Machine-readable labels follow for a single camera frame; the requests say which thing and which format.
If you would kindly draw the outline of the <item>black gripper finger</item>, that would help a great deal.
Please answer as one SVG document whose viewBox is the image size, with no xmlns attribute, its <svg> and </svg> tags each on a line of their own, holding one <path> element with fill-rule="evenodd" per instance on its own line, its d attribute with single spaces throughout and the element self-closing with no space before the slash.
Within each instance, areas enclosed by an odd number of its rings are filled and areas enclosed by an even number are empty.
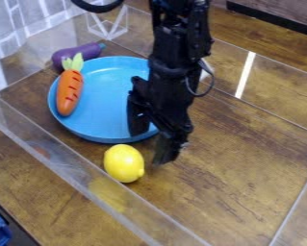
<svg viewBox="0 0 307 246">
<path fill-rule="evenodd" d="M 152 120 L 146 115 L 146 108 L 134 102 L 128 102 L 128 126 L 133 136 L 141 135 L 150 130 Z"/>
<path fill-rule="evenodd" d="M 174 161 L 182 150 L 189 146 L 189 132 L 162 131 L 156 144 L 154 165 Z"/>
</svg>

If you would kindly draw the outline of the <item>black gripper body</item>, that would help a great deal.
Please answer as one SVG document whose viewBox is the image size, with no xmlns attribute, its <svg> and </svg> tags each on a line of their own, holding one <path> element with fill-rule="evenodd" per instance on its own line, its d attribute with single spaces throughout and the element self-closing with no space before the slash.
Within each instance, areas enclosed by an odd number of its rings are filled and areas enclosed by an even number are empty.
<svg viewBox="0 0 307 246">
<path fill-rule="evenodd" d="M 193 131 L 189 107 L 200 83 L 200 61 L 201 57 L 190 54 L 188 32 L 177 27 L 156 27 L 150 77 L 132 78 L 128 102 L 146 108 L 146 115 L 161 131 Z"/>
</svg>

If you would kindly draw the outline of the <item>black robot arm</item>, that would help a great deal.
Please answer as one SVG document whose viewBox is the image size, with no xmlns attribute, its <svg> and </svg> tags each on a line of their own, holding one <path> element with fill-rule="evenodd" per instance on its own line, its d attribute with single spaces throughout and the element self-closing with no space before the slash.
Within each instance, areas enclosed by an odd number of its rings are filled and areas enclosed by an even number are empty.
<svg viewBox="0 0 307 246">
<path fill-rule="evenodd" d="M 209 28 L 212 0 L 152 0 L 154 50 L 150 77 L 132 78 L 128 124 L 133 135 L 152 126 L 160 130 L 154 164 L 176 160 L 189 143 L 193 124 L 189 107 L 197 97 L 201 75 L 213 69 L 204 58 L 212 55 Z"/>
</svg>

